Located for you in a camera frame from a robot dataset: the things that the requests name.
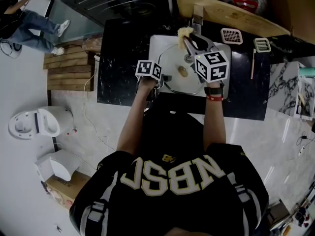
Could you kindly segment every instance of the kitchen sink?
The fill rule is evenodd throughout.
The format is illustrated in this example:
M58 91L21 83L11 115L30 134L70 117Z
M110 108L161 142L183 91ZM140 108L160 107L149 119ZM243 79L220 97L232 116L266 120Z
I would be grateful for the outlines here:
M220 51L224 51L231 64L231 48L221 43L214 44ZM190 59L186 50L179 49L177 36L153 35L150 38L149 60L158 63L162 67L162 74L172 78L159 89L160 92L206 97L203 90L205 84L191 67L193 58ZM228 97L229 83L230 72L228 78L224 80L225 99Z

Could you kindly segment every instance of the cardboard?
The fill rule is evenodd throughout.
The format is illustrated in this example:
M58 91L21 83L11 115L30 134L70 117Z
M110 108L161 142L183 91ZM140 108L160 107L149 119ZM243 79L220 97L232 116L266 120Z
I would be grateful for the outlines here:
M52 197L63 207L70 209L76 196L90 177L75 171L69 182L53 175L47 181L47 190Z
M315 44L315 0L268 0L274 21L292 36Z
M204 7L204 20L261 37L288 35L285 28L239 7L218 0L177 0L180 15L191 18L194 5Z
M204 20L261 37L291 34L315 44L315 0L268 0L271 22L239 7L217 0L177 0L180 15L191 18L195 4L204 7Z
M290 216L289 211L285 207L284 203L282 203L282 201L270 207L269 209L270 211L267 215L267 218L268 218L270 230L279 228L280 225L283 224L285 220Z

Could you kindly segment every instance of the hand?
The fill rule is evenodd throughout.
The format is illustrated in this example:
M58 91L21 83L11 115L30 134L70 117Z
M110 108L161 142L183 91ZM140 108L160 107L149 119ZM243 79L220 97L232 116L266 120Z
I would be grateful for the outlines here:
M157 81L155 79L152 79L150 77L142 77L140 79L138 92L144 92L146 94L149 94L151 90L156 86Z

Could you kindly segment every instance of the white sneaker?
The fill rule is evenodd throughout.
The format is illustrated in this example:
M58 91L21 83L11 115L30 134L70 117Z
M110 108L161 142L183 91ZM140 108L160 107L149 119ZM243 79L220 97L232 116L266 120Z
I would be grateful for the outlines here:
M64 48L63 47L54 47L53 51L51 52L52 54L55 55L62 55L64 53Z
M66 20L64 21L63 24L60 25L59 29L58 29L58 37L61 37L64 33L64 31L69 27L70 25L70 20Z

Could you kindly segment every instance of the red object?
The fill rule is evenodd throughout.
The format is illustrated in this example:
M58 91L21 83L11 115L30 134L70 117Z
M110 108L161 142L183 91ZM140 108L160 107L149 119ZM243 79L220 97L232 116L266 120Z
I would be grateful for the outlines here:
M258 3L251 0L233 0L234 4L244 10L247 10L251 13L255 13L258 8Z
M223 97L213 97L211 95L207 95L208 100L212 100L212 101L223 101Z

